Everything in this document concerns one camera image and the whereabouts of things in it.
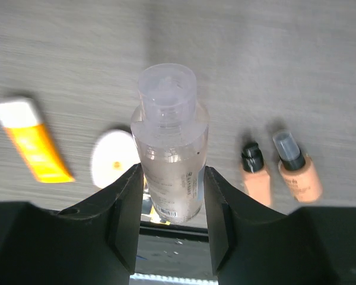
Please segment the beige foundation bottle black cap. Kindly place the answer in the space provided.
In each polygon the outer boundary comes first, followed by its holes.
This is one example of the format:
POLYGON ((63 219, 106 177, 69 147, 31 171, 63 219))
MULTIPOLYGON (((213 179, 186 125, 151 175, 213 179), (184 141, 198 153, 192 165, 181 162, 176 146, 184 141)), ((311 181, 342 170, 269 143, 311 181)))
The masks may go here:
POLYGON ((248 142, 243 146, 240 173, 244 190, 249 197, 270 207, 272 204, 271 176, 256 141, 248 142))

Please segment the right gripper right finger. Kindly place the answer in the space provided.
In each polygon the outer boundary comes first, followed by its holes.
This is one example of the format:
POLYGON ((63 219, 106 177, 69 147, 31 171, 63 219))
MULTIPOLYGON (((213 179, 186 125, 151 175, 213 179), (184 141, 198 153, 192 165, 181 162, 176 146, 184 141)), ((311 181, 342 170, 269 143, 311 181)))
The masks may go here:
POLYGON ((213 167, 204 197, 220 284, 356 284, 356 207, 279 213, 242 193, 213 167))

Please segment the beige foundation bottle clear cap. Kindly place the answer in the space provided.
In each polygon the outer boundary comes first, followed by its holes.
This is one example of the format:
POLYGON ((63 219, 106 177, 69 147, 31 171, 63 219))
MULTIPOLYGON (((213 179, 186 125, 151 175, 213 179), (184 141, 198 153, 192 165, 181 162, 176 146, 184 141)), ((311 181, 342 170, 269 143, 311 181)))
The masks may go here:
POLYGON ((286 129, 276 132, 272 140, 279 155, 278 170, 291 195, 301 203, 317 201, 323 187, 311 157, 301 151, 286 129))

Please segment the clear liquid bottle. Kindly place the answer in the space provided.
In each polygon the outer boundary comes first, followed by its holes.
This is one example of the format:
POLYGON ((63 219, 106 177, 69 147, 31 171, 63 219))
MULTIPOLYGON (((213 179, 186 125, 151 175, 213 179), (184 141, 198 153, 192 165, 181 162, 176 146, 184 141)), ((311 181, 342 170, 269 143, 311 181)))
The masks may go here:
POLYGON ((152 204, 173 224, 194 218, 204 200, 209 114, 196 76, 180 64, 158 64, 138 78, 131 131, 152 204))

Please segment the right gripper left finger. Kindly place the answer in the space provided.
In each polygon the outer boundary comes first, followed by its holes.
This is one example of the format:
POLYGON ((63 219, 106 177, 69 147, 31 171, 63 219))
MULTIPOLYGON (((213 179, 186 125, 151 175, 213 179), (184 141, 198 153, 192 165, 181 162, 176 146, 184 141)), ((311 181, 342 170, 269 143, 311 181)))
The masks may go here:
POLYGON ((128 284, 135 271, 143 172, 62 211, 0 202, 0 284, 128 284))

